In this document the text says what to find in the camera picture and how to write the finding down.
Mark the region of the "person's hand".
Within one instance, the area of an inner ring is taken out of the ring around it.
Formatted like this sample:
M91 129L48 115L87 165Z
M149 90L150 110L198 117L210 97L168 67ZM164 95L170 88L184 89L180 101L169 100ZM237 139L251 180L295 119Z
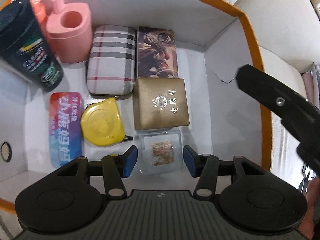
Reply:
M307 201L306 214L298 228L298 231L303 234L307 239L312 239L315 231L315 224L313 222L314 206L319 197L319 177L313 178L308 184L308 189L305 194Z

